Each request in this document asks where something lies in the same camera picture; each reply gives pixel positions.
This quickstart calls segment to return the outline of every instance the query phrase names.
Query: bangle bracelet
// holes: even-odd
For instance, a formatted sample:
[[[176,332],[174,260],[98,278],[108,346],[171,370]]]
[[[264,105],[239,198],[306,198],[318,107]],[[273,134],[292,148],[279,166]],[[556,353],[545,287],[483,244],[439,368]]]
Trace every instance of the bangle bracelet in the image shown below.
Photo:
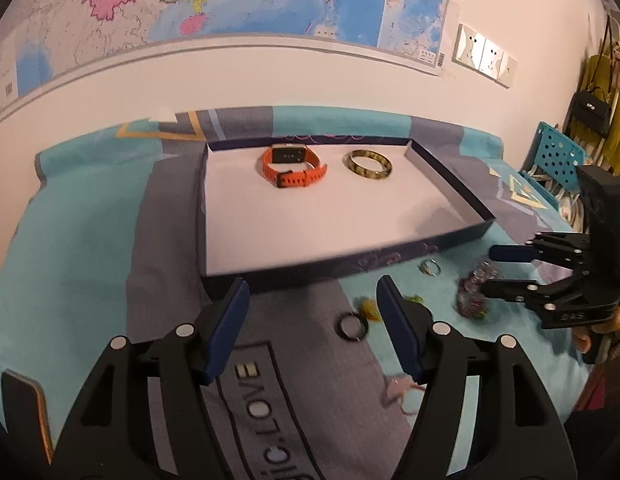
[[[383,166],[383,171],[364,168],[353,160],[356,156],[376,160],[376,162],[379,162]],[[354,150],[346,157],[346,166],[350,171],[357,175],[364,176],[365,178],[387,178],[390,176],[390,173],[392,173],[392,162],[390,162],[386,156],[381,155],[381,153],[372,152],[371,150]]]

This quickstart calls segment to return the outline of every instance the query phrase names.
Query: hanging bag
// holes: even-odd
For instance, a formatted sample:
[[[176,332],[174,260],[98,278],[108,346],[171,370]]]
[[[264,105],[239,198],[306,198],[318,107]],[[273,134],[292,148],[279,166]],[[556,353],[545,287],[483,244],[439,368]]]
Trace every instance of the hanging bag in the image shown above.
[[[592,73],[592,77],[590,78],[590,82],[588,83],[586,89],[577,92],[574,96],[574,102],[570,113],[570,115],[577,119],[577,121],[583,123],[604,139],[608,138],[608,134],[610,132],[612,109],[607,101],[602,101],[593,94],[597,88],[600,90],[603,90],[603,88],[598,86],[592,87],[592,85],[594,83],[594,78],[599,71],[599,65],[601,64],[601,58],[603,57],[603,52],[606,47],[608,34],[610,34],[610,55],[612,55],[612,24],[610,22],[610,16],[608,16],[608,20],[606,22],[606,31],[603,35],[603,43],[601,44],[597,66]],[[610,82],[608,85],[608,95],[606,97],[607,100],[610,99],[610,91],[612,90],[612,63],[610,63],[610,71]]]

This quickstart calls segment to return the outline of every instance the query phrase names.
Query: wall switch panel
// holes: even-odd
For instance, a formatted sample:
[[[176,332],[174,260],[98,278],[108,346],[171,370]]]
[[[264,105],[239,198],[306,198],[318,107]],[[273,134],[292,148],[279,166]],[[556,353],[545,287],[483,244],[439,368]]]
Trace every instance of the wall switch panel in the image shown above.
[[[501,47],[495,45],[490,40],[485,40],[484,53],[481,56],[479,72],[492,79],[496,79],[499,76],[497,63],[501,63],[504,54]]]
[[[459,25],[456,38],[455,61],[479,70],[484,54],[485,38],[467,25]]]
[[[497,81],[507,88],[512,88],[514,84],[514,76],[517,72],[517,60],[508,54],[503,54],[503,59],[498,62],[497,70],[499,72]]]
[[[481,72],[506,88],[514,84],[517,60],[467,25],[459,25],[455,62]]]

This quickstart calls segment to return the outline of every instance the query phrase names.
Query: silver ring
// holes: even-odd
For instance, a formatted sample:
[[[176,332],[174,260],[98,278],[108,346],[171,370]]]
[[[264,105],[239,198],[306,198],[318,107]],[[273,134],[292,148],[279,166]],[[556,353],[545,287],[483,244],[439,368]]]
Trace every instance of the silver ring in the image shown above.
[[[434,276],[435,278],[441,274],[441,267],[432,258],[421,262],[421,264],[419,265],[419,270],[423,274],[426,274],[427,276]]]

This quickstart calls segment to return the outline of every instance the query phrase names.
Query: orange watch strap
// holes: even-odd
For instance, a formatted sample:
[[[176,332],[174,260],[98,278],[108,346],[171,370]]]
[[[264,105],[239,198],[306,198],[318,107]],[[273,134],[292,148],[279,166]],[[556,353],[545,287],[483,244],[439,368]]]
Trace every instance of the orange watch strap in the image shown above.
[[[321,164],[319,157],[307,146],[305,147],[304,161],[312,166],[309,170],[280,172],[270,166],[276,148],[270,146],[261,156],[261,170],[263,175],[279,187],[304,187],[321,180],[328,167]]]

